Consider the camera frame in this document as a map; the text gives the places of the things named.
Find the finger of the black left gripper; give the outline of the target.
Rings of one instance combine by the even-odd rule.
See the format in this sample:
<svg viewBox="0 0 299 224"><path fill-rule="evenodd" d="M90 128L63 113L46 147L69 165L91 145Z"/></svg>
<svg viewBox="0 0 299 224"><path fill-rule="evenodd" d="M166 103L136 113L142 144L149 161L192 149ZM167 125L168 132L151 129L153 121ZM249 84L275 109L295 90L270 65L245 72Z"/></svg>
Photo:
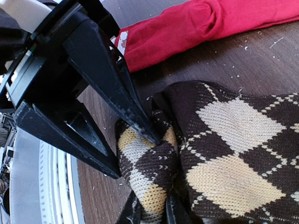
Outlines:
<svg viewBox="0 0 299 224"><path fill-rule="evenodd" d="M144 111L126 61L92 20L82 22L64 41L72 67L143 137L158 144L161 137Z"/></svg>
<svg viewBox="0 0 299 224"><path fill-rule="evenodd" d="M85 105L23 101L14 113L19 128L67 152L94 169L118 179L118 159Z"/></svg>

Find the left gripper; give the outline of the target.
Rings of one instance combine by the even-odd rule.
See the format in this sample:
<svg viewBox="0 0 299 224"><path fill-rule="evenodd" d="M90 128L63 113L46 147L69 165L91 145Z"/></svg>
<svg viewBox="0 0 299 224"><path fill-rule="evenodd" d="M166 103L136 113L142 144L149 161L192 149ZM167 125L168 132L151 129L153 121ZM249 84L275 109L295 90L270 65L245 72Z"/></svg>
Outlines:
<svg viewBox="0 0 299 224"><path fill-rule="evenodd" d="M85 20L94 21L112 41L120 28L98 0L38 1L51 13L33 33L0 8L0 110L75 100L90 86L72 67L64 41Z"/></svg>

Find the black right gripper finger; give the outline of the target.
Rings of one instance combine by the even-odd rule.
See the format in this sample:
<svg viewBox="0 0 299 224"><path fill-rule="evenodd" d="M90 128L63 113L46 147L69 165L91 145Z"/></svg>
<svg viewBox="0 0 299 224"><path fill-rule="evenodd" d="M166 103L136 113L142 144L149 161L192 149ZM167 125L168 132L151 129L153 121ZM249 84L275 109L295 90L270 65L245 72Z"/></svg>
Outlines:
<svg viewBox="0 0 299 224"><path fill-rule="evenodd" d="M166 220L168 224L191 224L191 219L176 195L166 199Z"/></svg>

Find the brown beige argyle sock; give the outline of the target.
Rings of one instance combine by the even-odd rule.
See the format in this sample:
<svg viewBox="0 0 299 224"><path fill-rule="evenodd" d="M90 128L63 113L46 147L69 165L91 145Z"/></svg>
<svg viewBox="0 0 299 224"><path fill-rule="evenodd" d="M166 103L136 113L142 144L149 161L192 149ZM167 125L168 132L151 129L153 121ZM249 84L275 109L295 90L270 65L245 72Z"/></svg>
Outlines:
<svg viewBox="0 0 299 224"><path fill-rule="evenodd" d="M166 223L175 192L199 223L299 221L299 95L251 96L216 83L171 84L150 113L158 144L115 125L120 171L142 224Z"/></svg>

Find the red sock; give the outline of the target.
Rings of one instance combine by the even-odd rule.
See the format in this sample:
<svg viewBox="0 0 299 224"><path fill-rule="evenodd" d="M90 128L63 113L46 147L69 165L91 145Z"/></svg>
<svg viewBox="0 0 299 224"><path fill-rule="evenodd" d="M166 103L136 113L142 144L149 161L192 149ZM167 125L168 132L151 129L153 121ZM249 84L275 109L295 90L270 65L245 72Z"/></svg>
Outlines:
<svg viewBox="0 0 299 224"><path fill-rule="evenodd" d="M136 72L203 42L298 18L296 0L189 0L122 28L113 42Z"/></svg>

